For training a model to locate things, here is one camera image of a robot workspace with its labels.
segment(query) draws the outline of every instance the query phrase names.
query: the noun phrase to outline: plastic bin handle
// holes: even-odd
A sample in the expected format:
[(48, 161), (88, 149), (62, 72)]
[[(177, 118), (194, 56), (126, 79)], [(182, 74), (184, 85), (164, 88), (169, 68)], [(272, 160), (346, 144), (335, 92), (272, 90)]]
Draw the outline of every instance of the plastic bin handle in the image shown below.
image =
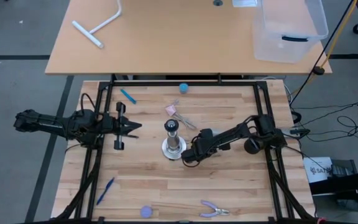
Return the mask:
[(292, 42), (307, 42), (308, 41), (307, 38), (286, 37), (286, 36), (283, 36), (281, 39), (286, 40), (286, 41), (292, 41)]

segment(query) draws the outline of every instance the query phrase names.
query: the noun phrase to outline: blue pen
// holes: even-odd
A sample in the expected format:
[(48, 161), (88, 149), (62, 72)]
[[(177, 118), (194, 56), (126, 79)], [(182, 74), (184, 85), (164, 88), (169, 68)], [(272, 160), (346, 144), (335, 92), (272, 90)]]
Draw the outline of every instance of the blue pen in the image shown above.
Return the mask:
[(136, 104), (136, 100), (133, 99), (125, 90), (121, 89), (121, 93), (124, 94), (133, 104)]
[(109, 190), (109, 188), (113, 182), (114, 182), (114, 177), (107, 183), (106, 188), (104, 189), (104, 192), (102, 193), (102, 195), (100, 195), (98, 202), (96, 202), (96, 205), (99, 205), (100, 202), (103, 200), (104, 195)]

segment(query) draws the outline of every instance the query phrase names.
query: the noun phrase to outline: pliers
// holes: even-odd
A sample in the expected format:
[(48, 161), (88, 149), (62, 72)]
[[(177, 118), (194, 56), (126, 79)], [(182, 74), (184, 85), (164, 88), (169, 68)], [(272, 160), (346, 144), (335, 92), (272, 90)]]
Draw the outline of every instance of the pliers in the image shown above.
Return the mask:
[(201, 200), (201, 203), (203, 205), (211, 207), (215, 212), (213, 213), (200, 213), (200, 217), (209, 218), (209, 217), (215, 217), (216, 215), (229, 215), (230, 212), (225, 209), (220, 209), (216, 205), (214, 205), (211, 202), (207, 202), (205, 200)]

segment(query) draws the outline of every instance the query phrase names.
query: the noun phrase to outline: wooden table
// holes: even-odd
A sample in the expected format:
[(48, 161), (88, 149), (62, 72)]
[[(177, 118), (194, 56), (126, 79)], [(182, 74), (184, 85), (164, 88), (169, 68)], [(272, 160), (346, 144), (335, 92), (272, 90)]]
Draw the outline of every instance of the wooden table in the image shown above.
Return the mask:
[[(84, 82), (81, 92), (88, 93), (95, 101), (98, 83)], [(180, 102), (178, 112), (199, 129), (225, 131), (257, 114), (252, 87), (191, 86), (185, 95), (179, 94), (174, 86), (125, 87), (137, 100), (136, 105), (119, 89), (113, 88), (110, 111), (114, 111), (115, 102), (121, 101), (127, 106), (126, 116), (143, 126), (131, 133), (139, 139), (124, 138), (126, 148), (123, 151), (113, 149), (114, 135), (106, 136), (96, 198), (112, 177), (115, 181), (104, 200), (95, 206), (93, 219), (104, 216), (107, 220), (140, 220), (140, 208), (144, 205), (150, 205), (154, 210), (150, 221), (267, 221), (267, 217), (274, 216), (265, 155), (263, 152), (246, 153), (244, 140), (233, 142), (230, 151), (219, 151), (195, 168), (185, 167), (182, 161), (169, 161), (161, 150), (162, 141), (167, 136), (163, 124), (169, 119), (164, 107), (175, 99)], [(293, 126), (283, 82), (268, 81), (268, 90), (277, 126)], [(89, 101), (85, 101), (85, 108), (91, 108)], [(186, 130), (182, 124), (178, 133), (187, 142), (198, 134)], [(288, 139), (288, 142), (299, 149), (296, 141)], [(71, 141), (68, 146), (74, 144), (78, 143)], [(79, 188), (85, 151), (74, 147), (66, 154), (53, 217), (63, 211)], [(284, 148), (283, 161), (291, 191), (313, 214), (313, 199), (301, 155)], [(231, 215), (200, 218), (199, 213), (211, 211), (200, 203), (201, 199), (230, 210)], [(280, 201), (283, 214), (286, 214), (283, 198)]]
[(304, 75), (323, 50), (316, 44), (296, 64), (256, 60), (255, 8), (227, 0), (219, 7), (212, 0), (123, 0), (122, 16), (94, 34), (104, 49), (71, 24), (91, 30), (116, 11), (115, 0), (71, 0), (45, 73)]

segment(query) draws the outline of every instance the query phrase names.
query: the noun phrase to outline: metal base plate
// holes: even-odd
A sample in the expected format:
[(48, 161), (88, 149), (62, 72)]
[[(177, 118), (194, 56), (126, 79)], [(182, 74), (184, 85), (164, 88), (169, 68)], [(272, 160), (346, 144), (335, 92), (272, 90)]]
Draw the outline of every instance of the metal base plate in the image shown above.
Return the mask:
[(173, 160), (181, 158), (182, 152), (186, 150), (186, 142), (182, 137), (179, 137), (179, 141), (180, 141), (180, 149), (177, 151), (172, 151), (168, 147), (167, 139), (164, 140), (164, 142), (162, 143), (162, 153), (164, 154), (165, 157)]

